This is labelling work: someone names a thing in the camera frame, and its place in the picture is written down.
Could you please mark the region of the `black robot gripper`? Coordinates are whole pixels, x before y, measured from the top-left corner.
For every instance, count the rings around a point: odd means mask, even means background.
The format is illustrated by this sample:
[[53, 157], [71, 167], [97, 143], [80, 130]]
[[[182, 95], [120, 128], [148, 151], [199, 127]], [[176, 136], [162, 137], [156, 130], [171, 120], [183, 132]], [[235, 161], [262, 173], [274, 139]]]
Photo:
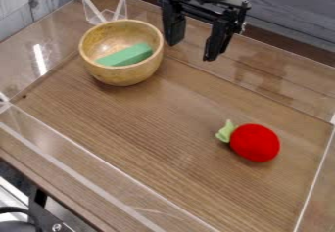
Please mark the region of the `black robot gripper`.
[[234, 33], [244, 27], [247, 0], [162, 0], [164, 37], [170, 46], [184, 38], [186, 17], [212, 25], [203, 60], [212, 62], [226, 52]]

